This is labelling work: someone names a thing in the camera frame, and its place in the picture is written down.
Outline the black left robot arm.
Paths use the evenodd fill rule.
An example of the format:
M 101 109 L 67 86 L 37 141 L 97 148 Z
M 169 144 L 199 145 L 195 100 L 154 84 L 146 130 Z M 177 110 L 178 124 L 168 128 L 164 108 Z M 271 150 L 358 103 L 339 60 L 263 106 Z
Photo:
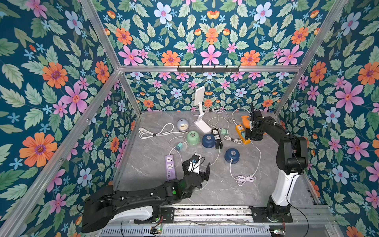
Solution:
M 82 233 L 91 233 L 105 227 L 116 215 L 142 207 L 152 207 L 152 221 L 161 215 L 162 205 L 180 203 L 190 198 L 196 188 L 209 180 L 210 164 L 205 171 L 196 171 L 204 157 L 197 154 L 182 163 L 184 177 L 163 182 L 161 185 L 144 190 L 120 191 L 112 185 L 104 186 L 86 198 L 83 207 Z

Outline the dark blue meat grinder front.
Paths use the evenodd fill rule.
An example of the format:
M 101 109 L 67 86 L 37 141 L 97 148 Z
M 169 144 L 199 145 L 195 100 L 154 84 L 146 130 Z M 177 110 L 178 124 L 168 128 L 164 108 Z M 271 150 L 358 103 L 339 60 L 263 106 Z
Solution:
M 235 148 L 229 148 L 224 155 L 224 159 L 230 164 L 236 164 L 240 160 L 240 152 Z

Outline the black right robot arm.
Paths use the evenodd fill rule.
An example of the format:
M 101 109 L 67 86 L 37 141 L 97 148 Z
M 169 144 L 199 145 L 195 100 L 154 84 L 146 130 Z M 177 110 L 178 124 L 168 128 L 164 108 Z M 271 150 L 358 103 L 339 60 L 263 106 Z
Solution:
M 281 124 L 261 111 L 250 113 L 246 138 L 261 141 L 269 135 L 277 144 L 276 165 L 280 172 L 266 207 L 250 206 L 254 222 L 293 222 L 290 202 L 294 185 L 309 164 L 307 140 L 288 132 Z

